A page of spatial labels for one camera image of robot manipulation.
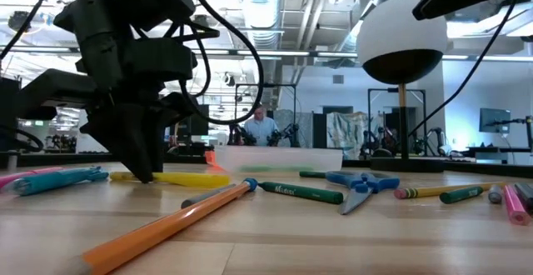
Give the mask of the short green crayon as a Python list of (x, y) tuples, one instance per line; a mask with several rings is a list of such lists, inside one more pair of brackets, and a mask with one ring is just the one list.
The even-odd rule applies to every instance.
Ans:
[(444, 204), (452, 204), (480, 196), (483, 192), (484, 190), (481, 186), (464, 187), (461, 189), (441, 193), (439, 195), (439, 199)]

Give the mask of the orange pencil blue cap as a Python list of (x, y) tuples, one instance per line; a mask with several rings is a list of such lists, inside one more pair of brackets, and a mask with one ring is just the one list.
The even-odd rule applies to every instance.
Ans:
[(68, 260), (54, 275), (107, 275), (218, 208), (256, 188), (257, 180), (247, 178), (235, 187), (161, 217)]

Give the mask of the blue-handled scissors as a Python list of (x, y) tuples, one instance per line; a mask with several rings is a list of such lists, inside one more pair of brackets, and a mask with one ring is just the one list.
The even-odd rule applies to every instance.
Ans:
[(348, 188), (349, 193), (339, 207), (341, 215), (347, 215), (362, 205), (373, 193), (386, 189), (397, 189), (400, 185), (398, 177), (376, 177), (368, 172), (327, 172), (326, 180)]

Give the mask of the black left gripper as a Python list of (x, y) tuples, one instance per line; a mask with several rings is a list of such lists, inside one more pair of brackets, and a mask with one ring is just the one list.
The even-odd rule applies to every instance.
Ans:
[(172, 92), (152, 111), (131, 103), (115, 105), (112, 91), (123, 79), (121, 40), (110, 30), (74, 29), (72, 33), (82, 69), (67, 72), (49, 68), (38, 75), (17, 94), (17, 116), (51, 120), (60, 106), (81, 108), (87, 113), (81, 132), (103, 145), (142, 183), (152, 182), (152, 173), (163, 170), (166, 128), (193, 114), (187, 104), (189, 97)]

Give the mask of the teal multicolour pen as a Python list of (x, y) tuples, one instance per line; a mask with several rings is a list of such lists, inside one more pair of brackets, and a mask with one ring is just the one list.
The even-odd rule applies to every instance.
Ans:
[(49, 190), (65, 188), (81, 182), (107, 180), (109, 172), (101, 167), (62, 169), (37, 176), (22, 177), (0, 189), (18, 196), (30, 196)]

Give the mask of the green crayon white lettering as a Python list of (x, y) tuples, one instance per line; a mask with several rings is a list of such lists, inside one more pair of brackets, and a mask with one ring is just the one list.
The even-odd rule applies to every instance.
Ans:
[(313, 187), (303, 187), (279, 182), (261, 182), (258, 184), (263, 190), (292, 197), (310, 199), (314, 201), (341, 204), (344, 200), (342, 192), (335, 192)]

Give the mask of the grey pencil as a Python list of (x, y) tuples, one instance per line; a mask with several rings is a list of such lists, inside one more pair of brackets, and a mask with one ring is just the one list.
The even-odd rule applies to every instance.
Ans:
[(212, 196), (215, 196), (217, 195), (218, 193), (221, 193), (221, 192), (224, 192), (228, 189), (231, 189), (231, 188), (234, 188), (236, 186), (236, 184), (229, 184), (229, 185), (226, 185), (224, 187), (220, 187), (220, 188), (216, 188), (216, 189), (212, 189), (211, 191), (209, 192), (206, 192), (206, 193), (203, 193), (201, 195), (197, 195), (195, 197), (190, 197), (186, 200), (184, 200), (181, 204), (181, 209), (183, 208), (188, 208), (190, 207), (191, 205), (194, 205), (196, 203), (199, 203), (207, 198), (210, 198)]

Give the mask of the draped pale tarp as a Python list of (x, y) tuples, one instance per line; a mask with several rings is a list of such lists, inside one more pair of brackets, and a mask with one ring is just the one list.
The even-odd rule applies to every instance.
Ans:
[(326, 115), (326, 146), (341, 149), (344, 160), (358, 160), (367, 129), (368, 115), (364, 112)]

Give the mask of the clear plastic supply box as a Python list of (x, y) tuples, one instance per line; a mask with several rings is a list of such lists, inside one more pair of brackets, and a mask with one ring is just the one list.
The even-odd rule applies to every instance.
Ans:
[(241, 173), (242, 166), (305, 166), (316, 172), (337, 171), (342, 150), (304, 147), (216, 146), (217, 164), (225, 171)]

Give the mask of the yellow highlighter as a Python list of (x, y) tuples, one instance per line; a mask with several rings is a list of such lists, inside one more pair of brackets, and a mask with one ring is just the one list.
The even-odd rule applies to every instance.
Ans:
[(230, 184), (230, 177), (195, 172), (155, 172), (151, 183), (169, 183), (190, 188), (221, 188)]

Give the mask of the grey marker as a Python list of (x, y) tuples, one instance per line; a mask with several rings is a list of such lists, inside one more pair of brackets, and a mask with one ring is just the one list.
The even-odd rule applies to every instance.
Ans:
[(488, 200), (492, 204), (501, 204), (504, 193), (500, 185), (494, 184), (488, 191)]

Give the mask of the yellow pencil pink eraser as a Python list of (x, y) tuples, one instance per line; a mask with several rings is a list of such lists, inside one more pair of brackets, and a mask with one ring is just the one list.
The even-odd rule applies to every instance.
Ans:
[(484, 191), (489, 190), (492, 186), (499, 186), (503, 188), (506, 185), (506, 182), (484, 182), (484, 183), (473, 183), (466, 185), (452, 185), (452, 186), (441, 186), (441, 187), (410, 187), (410, 188), (398, 188), (394, 191), (393, 195), (397, 199), (408, 199), (408, 198), (424, 198), (424, 197), (433, 197), (439, 196), (443, 192), (455, 191), (462, 188), (472, 188), (472, 187), (481, 187)]

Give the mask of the silver air duct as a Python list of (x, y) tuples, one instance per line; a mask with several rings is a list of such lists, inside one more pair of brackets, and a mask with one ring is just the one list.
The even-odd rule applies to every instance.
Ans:
[(257, 50), (277, 49), (281, 0), (242, 0), (246, 33)]

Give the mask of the black metal rig frame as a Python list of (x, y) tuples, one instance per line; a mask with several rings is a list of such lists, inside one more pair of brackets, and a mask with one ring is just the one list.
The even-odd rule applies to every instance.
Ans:
[[(237, 100), (238, 100), (238, 89), (240, 87), (246, 87), (247, 89), (250, 88), (250, 87), (253, 87), (253, 88), (257, 88), (257, 91), (259, 90), (260, 88), (260, 84), (258, 83), (237, 83), (236, 86), (235, 86), (235, 113), (234, 115), (236, 116), (237, 115)], [(298, 124), (298, 120), (296, 120), (296, 105), (299, 103), (299, 100), (297, 99), (297, 96), (296, 96), (296, 84), (294, 83), (263, 83), (262, 84), (262, 87), (263, 87), (263, 90), (265, 89), (274, 89), (274, 88), (279, 88), (280, 90), (282, 90), (283, 88), (291, 88), (292, 89), (292, 95), (289, 95), (291, 96), (291, 99), (292, 99), (292, 104), (293, 104), (293, 108), (292, 108), (292, 121), (291, 123), (295, 123), (295, 124)], [(266, 110), (266, 115), (270, 118), (273, 119), (273, 111), (267, 111), (267, 109), (265, 108)]]
[(369, 151), (371, 158), (402, 158), (403, 151), (411, 157), (428, 157), (434, 154), (428, 144), (428, 128), (422, 123), (418, 128), (416, 107), (407, 105), (408, 97), (421, 104), (421, 118), (427, 117), (426, 91), (423, 89), (407, 89), (405, 99), (400, 100), (396, 107), (383, 107), (373, 112), (371, 104), (382, 93), (398, 96), (397, 87), (369, 88), (367, 90), (368, 123), (363, 132), (364, 143), (361, 154)]

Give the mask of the dark wall monitor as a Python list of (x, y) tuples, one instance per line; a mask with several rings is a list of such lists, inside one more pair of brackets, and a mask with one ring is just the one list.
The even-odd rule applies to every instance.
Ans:
[(479, 131), (482, 133), (504, 133), (510, 131), (511, 111), (506, 109), (481, 108)]

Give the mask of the white globe lamp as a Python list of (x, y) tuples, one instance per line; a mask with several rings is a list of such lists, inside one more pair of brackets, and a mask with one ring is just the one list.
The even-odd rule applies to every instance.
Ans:
[(364, 19), (357, 36), (358, 59), (375, 80), (396, 85), (399, 98), (401, 156), (376, 157), (371, 169), (401, 173), (441, 173), (440, 160), (409, 157), (406, 85), (430, 73), (446, 50), (446, 20), (418, 20), (412, 11), (420, 0), (387, 0)]

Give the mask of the green gel pen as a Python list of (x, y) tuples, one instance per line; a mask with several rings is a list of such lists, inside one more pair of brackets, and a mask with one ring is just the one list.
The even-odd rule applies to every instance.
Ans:
[(269, 166), (269, 165), (251, 165), (242, 166), (238, 169), (242, 173), (264, 173), (264, 172), (300, 172), (313, 171), (313, 167), (305, 166)]

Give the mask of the person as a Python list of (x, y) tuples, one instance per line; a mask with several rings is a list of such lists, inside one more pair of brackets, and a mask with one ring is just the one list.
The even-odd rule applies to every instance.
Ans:
[(244, 129), (253, 136), (257, 146), (266, 146), (268, 138), (278, 129), (274, 119), (267, 116), (265, 108), (260, 105), (253, 113), (253, 117), (245, 121)]

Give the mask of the pink pen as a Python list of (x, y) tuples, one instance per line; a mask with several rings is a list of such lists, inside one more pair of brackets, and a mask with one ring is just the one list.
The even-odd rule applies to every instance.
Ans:
[(36, 169), (36, 170), (20, 172), (20, 173), (17, 172), (17, 173), (1, 176), (0, 177), (0, 189), (4, 188), (9, 183), (11, 183), (11, 182), (13, 182), (13, 181), (15, 181), (15, 180), (17, 180), (19, 178), (37, 176), (37, 175), (41, 175), (41, 174), (44, 174), (44, 173), (51, 173), (51, 172), (56, 172), (56, 171), (60, 171), (60, 170), (62, 170), (61, 167), (47, 167), (47, 168), (42, 168), (42, 169)]

